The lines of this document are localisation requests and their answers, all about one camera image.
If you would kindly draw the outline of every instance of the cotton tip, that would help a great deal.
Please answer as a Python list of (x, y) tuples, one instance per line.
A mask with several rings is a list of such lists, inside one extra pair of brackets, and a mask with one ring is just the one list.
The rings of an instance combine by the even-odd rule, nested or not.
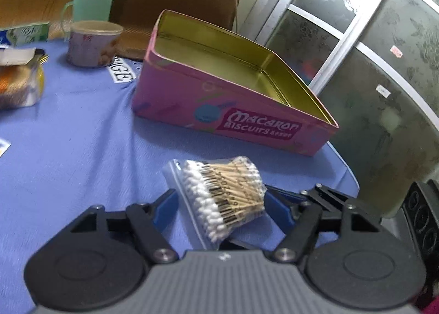
[(200, 184), (200, 181), (198, 179), (195, 179), (195, 178), (190, 178), (189, 183), (191, 185), (198, 186)]
[(206, 199), (206, 208), (210, 209), (212, 212), (215, 212), (216, 211), (216, 209), (215, 209), (216, 204), (215, 204), (215, 202), (208, 203), (209, 200), (213, 200), (213, 199)]
[(204, 204), (205, 204), (205, 199), (203, 199), (203, 198), (196, 198), (195, 199), (195, 204), (199, 204), (199, 205), (201, 205), (201, 206), (203, 206)]
[(186, 189), (186, 193), (189, 199), (193, 200), (194, 198), (196, 198), (196, 195), (193, 193), (191, 189)]
[(194, 194), (198, 194), (198, 189), (199, 189), (198, 184), (191, 185), (190, 189), (194, 192)]
[(197, 187), (194, 186), (190, 186), (188, 188), (186, 188), (187, 193), (189, 193), (189, 195), (191, 196), (195, 196), (197, 195)]
[(205, 204), (206, 205), (213, 205), (213, 204), (215, 204), (215, 200), (212, 198), (206, 199)]
[(200, 175), (200, 172), (197, 169), (187, 168), (187, 171), (185, 174), (187, 174), (187, 176), (191, 176), (191, 177), (198, 177), (198, 175)]
[(183, 169), (190, 169), (190, 168), (192, 168), (192, 166), (193, 166), (193, 164), (194, 164), (195, 162), (193, 161), (193, 160), (186, 160), (184, 163), (183, 163)]
[(197, 189), (197, 194), (198, 194), (198, 196), (200, 196), (200, 197), (202, 197), (202, 198), (204, 198), (204, 199), (212, 199), (211, 197), (210, 197), (210, 193), (207, 191), (207, 190), (204, 190), (204, 189)]
[(188, 169), (190, 170), (198, 170), (202, 166), (202, 163), (199, 163), (197, 161), (192, 161), (191, 163), (187, 164)]
[(202, 183), (202, 182), (199, 182), (199, 183), (198, 183), (198, 185), (197, 185), (197, 190), (198, 190), (198, 191), (202, 191), (202, 192), (207, 192), (207, 193), (209, 193), (209, 191), (207, 190), (207, 187), (206, 187), (205, 184)]
[(217, 228), (217, 225), (216, 225), (216, 224), (214, 224), (214, 223), (209, 223), (209, 225), (207, 226), (207, 231), (208, 231), (208, 232), (212, 232), (212, 231), (215, 231), (215, 232), (216, 232), (216, 228)]
[(181, 174), (184, 178), (188, 178), (192, 175), (192, 172), (188, 168), (181, 169)]
[(223, 219), (210, 219), (209, 225), (221, 225), (223, 223)]
[(196, 179), (203, 179), (203, 175), (200, 174), (200, 172), (198, 170), (191, 170), (190, 171), (190, 176), (196, 178)]
[(220, 219), (221, 218), (221, 214), (218, 211), (212, 211), (212, 213), (210, 214), (210, 217), (212, 219)]
[(206, 213), (206, 208), (201, 207), (197, 210), (197, 213), (199, 216), (201, 216), (203, 218), (203, 221), (207, 221), (207, 216), (209, 215), (209, 213)]

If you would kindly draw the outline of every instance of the green plastic cup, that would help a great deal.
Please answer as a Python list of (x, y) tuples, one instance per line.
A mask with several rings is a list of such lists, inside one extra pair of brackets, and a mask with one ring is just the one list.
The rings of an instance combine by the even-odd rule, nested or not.
[(64, 29), (64, 14), (67, 8), (73, 7), (73, 21), (108, 21), (113, 0), (73, 0), (65, 4), (61, 12), (61, 27)]

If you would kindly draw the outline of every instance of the box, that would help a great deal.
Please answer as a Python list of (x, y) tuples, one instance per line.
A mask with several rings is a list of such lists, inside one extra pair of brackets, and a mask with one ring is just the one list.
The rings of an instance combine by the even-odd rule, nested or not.
[(314, 155), (338, 125), (272, 51), (165, 10), (133, 98), (140, 117)]
[(35, 41), (45, 41), (48, 36), (48, 22), (19, 25), (0, 30), (0, 44), (21, 46)]

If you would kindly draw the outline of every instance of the white label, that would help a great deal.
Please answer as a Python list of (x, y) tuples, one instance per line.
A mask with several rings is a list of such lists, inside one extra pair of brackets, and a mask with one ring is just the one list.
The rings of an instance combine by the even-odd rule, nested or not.
[(9, 148), (10, 143), (0, 138), (0, 157), (6, 152)]
[(377, 91), (385, 98), (390, 96), (390, 91), (380, 84), (377, 86)]
[(0, 50), (0, 66), (9, 65), (26, 65), (35, 55), (33, 49), (1, 49)]
[(136, 78), (135, 72), (120, 57), (115, 57), (114, 62), (107, 66), (114, 83), (130, 82)]

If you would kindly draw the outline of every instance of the blue tablecloth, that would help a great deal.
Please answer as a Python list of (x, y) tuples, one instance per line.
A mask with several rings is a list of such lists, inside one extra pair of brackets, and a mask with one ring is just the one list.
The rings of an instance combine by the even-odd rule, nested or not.
[[(70, 66), (62, 41), (32, 46), (50, 56), (43, 98), (29, 108), (0, 111), (0, 138), (12, 143), (0, 158), (0, 313), (32, 308), (23, 268), (40, 246), (91, 204), (115, 211), (155, 200), (167, 190), (161, 168), (170, 159), (246, 155), (267, 184), (299, 191), (319, 182), (358, 193), (330, 144), (309, 158), (139, 119), (130, 107), (135, 82), (115, 84), (106, 68)], [(179, 214), (165, 235), (180, 255), (191, 248)], [(236, 236), (269, 249), (283, 234), (262, 217)]]

